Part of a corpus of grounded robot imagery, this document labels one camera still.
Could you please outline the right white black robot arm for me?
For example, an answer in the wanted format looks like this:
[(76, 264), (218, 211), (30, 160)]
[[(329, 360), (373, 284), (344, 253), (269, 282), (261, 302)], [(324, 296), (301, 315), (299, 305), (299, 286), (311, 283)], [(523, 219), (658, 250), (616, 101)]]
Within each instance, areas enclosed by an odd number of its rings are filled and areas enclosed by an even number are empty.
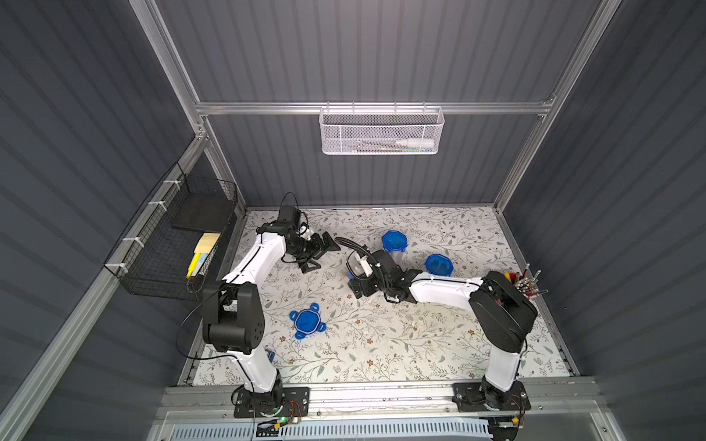
[(403, 270), (384, 250), (353, 251), (346, 267), (349, 288), (358, 299), (380, 292), (393, 304), (434, 303), (474, 314), (490, 352), (481, 380), (454, 387), (453, 401), (461, 412), (531, 409), (518, 371), (538, 311), (503, 274), (491, 271), (484, 277), (460, 279)]

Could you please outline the blue jar lid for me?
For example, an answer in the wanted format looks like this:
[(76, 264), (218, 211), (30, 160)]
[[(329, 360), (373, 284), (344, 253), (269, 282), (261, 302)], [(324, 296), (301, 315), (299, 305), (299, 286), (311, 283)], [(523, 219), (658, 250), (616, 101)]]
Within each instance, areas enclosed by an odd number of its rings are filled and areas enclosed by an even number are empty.
[(289, 318), (295, 328), (294, 338), (296, 340), (303, 340), (307, 336), (323, 333), (327, 330), (327, 324), (321, 318), (318, 303), (312, 303), (307, 309), (290, 312)]

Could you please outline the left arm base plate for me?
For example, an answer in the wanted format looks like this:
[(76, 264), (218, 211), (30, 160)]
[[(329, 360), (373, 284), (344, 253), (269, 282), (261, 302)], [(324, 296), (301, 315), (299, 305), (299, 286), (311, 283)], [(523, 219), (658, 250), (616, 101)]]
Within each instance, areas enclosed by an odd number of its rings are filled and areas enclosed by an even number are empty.
[(241, 386), (233, 392), (231, 399), (235, 418), (304, 417), (308, 415), (311, 389), (286, 387), (254, 393)]

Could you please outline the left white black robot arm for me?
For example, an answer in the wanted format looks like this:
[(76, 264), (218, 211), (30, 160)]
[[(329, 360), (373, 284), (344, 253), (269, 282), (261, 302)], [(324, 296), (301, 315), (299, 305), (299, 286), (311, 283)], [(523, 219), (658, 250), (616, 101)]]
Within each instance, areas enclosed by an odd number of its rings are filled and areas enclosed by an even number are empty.
[(283, 402), (281, 374), (261, 345), (266, 321), (259, 289), (285, 255), (306, 273), (320, 268), (318, 260), (323, 255), (339, 249), (329, 233), (314, 233), (306, 223), (265, 223), (256, 229), (255, 242), (246, 256), (224, 276), (214, 298), (206, 302), (204, 342), (233, 360), (244, 374), (245, 404), (279, 408)]

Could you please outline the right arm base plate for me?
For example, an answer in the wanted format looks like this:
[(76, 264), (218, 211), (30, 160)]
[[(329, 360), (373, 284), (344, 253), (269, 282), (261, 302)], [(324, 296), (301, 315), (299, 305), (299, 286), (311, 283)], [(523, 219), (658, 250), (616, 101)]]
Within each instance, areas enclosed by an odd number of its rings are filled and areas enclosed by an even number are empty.
[(485, 379), (452, 384), (452, 401), (462, 413), (519, 412), (531, 409), (524, 384), (514, 381), (508, 391), (501, 391)]

